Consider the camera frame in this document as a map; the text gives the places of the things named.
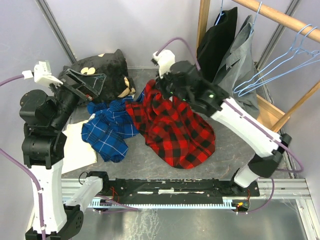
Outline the red black plaid shirt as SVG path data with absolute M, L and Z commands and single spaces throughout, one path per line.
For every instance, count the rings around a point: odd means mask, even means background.
M 163 161 L 176 169 L 192 169 L 216 150 L 214 129 L 190 106 L 178 99 L 165 99 L 155 80 L 147 82 L 125 110 L 134 126 Z

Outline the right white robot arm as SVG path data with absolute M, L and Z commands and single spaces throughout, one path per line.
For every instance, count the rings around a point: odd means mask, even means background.
M 278 170 L 291 136 L 280 135 L 262 125 L 225 90 L 205 80 L 189 61 L 152 62 L 158 66 L 156 88 L 166 99 L 176 97 L 189 104 L 195 112 L 226 126 L 254 150 L 253 158 L 233 175 L 229 183 L 231 193 L 240 196 L 252 182 L 269 178 Z

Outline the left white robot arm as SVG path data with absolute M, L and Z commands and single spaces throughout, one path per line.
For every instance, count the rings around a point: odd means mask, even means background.
M 99 97 L 106 75 L 85 75 L 72 69 L 54 77 L 45 63 L 27 71 L 37 84 L 52 90 L 53 96 L 36 89 L 20 100 L 19 115 L 24 120 L 23 161 L 33 180 L 35 212 L 33 226 L 26 232 L 28 240 L 69 240 L 77 235 L 84 222 L 86 208 L 95 196 L 111 189 L 105 171 L 91 171 L 77 192 L 68 200 L 62 196 L 62 168 L 67 140 L 63 129 L 79 101 Z

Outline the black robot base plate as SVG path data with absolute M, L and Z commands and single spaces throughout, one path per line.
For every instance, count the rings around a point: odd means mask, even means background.
M 99 192 L 121 204 L 221 204 L 223 197 L 259 197 L 258 183 L 242 188 L 230 180 L 209 179 L 109 179 L 105 171 L 90 171 L 106 184 Z

